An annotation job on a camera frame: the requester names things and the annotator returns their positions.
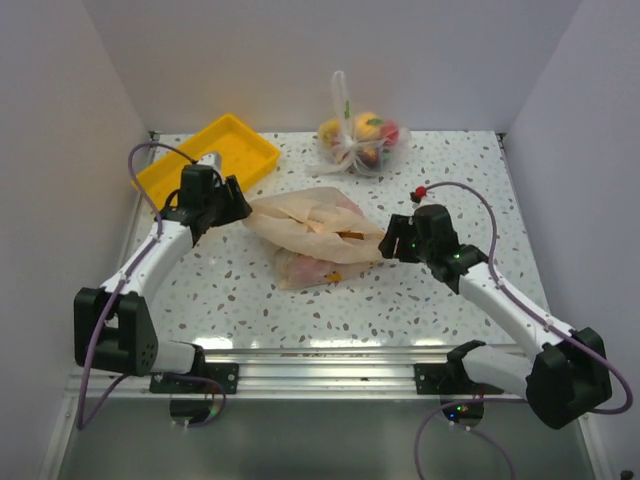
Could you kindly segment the orange banana print plastic bag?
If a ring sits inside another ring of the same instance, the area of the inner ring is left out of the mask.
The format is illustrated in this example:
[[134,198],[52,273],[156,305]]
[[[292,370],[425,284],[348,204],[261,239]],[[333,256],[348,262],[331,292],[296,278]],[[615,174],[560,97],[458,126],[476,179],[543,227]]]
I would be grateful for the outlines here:
[[276,285],[296,290],[338,283],[383,261],[384,231],[335,187],[258,198],[244,226],[260,237]]

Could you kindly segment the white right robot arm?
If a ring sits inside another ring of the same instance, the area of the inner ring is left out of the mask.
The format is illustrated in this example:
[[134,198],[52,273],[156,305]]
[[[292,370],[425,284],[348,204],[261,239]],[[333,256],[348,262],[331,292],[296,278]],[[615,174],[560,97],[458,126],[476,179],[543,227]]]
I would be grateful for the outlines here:
[[439,374],[416,368],[419,392],[506,392],[525,400],[552,429],[611,398],[601,336],[547,315],[515,289],[484,252],[459,242],[444,206],[421,206],[411,216],[392,215],[379,250],[386,259],[426,265],[435,280],[480,308],[523,352],[517,356],[484,341],[468,341],[448,352]]

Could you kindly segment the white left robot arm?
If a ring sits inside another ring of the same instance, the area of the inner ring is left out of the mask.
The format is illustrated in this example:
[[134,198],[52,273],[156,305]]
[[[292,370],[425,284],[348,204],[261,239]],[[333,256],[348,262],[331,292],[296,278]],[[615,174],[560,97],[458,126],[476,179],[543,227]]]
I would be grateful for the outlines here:
[[75,360],[87,391],[93,369],[123,376],[172,375],[185,392],[208,379],[201,347],[158,337],[150,313],[159,288],[174,266],[211,228],[246,219],[252,212],[238,180],[209,165],[188,165],[180,186],[141,246],[108,280],[83,287],[73,302]]

